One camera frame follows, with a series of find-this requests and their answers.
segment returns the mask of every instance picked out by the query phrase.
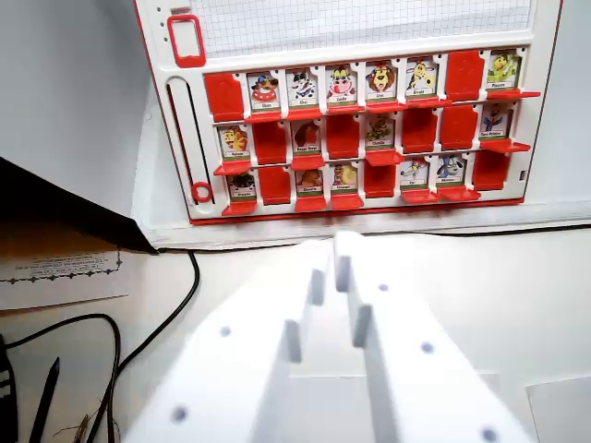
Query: red plastic frame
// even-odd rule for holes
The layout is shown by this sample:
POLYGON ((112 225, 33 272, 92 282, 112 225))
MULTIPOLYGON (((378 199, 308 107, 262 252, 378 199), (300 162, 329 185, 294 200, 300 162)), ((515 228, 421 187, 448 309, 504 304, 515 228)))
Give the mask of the red plastic frame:
POLYGON ((170 33, 170 43, 173 45, 173 53, 175 53, 175 61, 178 67, 202 67, 207 61, 205 56, 205 48, 203 47, 203 39, 201 37, 201 26, 199 19, 193 14, 182 14, 178 16, 170 16, 167 20, 168 32, 170 33), (178 54, 176 49, 175 32, 173 31, 173 23, 182 21, 192 21, 195 25, 195 32, 197 33, 197 42, 199 44, 199 55, 187 55, 182 57, 178 54))

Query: white wall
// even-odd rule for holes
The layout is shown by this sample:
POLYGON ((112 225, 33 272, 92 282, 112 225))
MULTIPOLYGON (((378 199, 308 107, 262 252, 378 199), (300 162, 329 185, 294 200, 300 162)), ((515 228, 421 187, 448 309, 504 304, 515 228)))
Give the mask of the white wall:
POLYGON ((0 155, 128 216, 150 81, 132 0, 3 2, 0 54, 0 155))

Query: pen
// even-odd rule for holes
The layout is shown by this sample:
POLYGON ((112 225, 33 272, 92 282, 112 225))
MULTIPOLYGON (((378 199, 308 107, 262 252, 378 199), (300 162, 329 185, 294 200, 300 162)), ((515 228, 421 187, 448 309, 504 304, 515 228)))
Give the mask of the pen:
POLYGON ((54 397, 55 385, 57 384, 57 377, 59 376, 59 357, 55 359, 54 365, 49 370, 47 380, 45 380, 45 387, 43 388, 43 394, 41 401, 39 402, 39 409, 35 416, 35 423, 33 424, 33 430, 30 432, 29 443, 41 443, 43 436, 43 429, 45 428, 45 420, 49 413, 49 406, 52 404, 52 398, 54 397))
POLYGON ((82 423, 78 427, 78 431, 76 431, 76 436, 74 437, 74 443, 82 443, 82 438, 84 438, 84 434, 86 434, 86 428, 89 426, 89 416, 88 414, 84 415, 82 419, 82 423))

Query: cartoon cow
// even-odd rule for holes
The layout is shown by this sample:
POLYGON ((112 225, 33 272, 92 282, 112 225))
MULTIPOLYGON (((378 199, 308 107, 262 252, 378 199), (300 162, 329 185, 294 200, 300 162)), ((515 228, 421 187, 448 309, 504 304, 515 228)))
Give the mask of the cartoon cow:
POLYGON ((304 99, 306 97, 314 97, 316 88, 314 83, 308 78, 306 71, 294 73, 292 81, 292 89, 295 90, 295 97, 297 99, 304 99))
POLYGON ((355 88, 353 86, 353 80, 349 71, 347 71, 343 65, 340 65, 331 74, 331 84, 329 85, 329 93, 326 96, 327 99, 330 97, 337 96, 343 97, 345 95, 355 94, 355 88))

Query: cartoon dog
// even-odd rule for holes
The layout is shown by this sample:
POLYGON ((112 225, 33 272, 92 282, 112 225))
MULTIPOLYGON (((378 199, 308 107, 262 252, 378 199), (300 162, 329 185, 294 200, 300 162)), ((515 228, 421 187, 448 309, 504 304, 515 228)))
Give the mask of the cartoon dog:
POLYGON ((314 97, 314 95, 316 95, 316 87, 314 83, 312 83, 312 81, 308 78, 306 71, 294 73, 292 90, 295 90, 295 97, 297 99, 314 97))
POLYGON ((297 182, 298 186, 315 187, 322 186, 322 178, 318 169, 309 169, 302 174, 297 182))
POLYGON ((501 105, 498 103, 495 103, 490 107, 490 114, 482 120, 487 126, 485 129, 487 132, 492 131, 494 126, 502 123, 501 111, 501 105))
POLYGON ((394 71, 388 65, 378 65, 366 76, 369 87, 376 92, 384 92, 392 87, 396 81, 394 71))
POLYGON ((457 175, 464 165, 461 164, 454 156, 443 157, 443 165, 437 170, 437 176, 439 178, 447 178, 449 176, 457 175))
POLYGON ((435 88, 435 77, 427 73, 427 71, 434 70, 434 67, 427 67, 422 61, 417 62, 415 67, 407 69, 407 74, 413 73, 407 89, 420 90, 423 88, 435 88))
POLYGON ((258 102, 276 102, 277 101, 277 86, 279 81, 276 78, 268 78, 267 76, 259 76, 257 82, 252 86, 252 98, 258 102))
POLYGON ((295 143, 298 147, 304 146, 306 143, 314 144, 317 140, 318 127, 314 125, 314 122, 309 122, 302 125, 294 136, 295 143))
POLYGON ((247 148, 247 133, 238 126, 230 126, 223 133, 223 141, 225 141, 232 150, 241 152, 247 148))
POLYGON ((517 74, 517 62, 511 54, 498 54, 488 70, 488 83, 507 81, 517 74))
POLYGON ((343 65, 340 65, 331 74, 331 84, 329 85, 329 93, 326 96, 327 99, 330 97, 338 96, 343 97, 345 95, 355 94, 355 87, 353 86, 353 80, 351 75, 343 65))

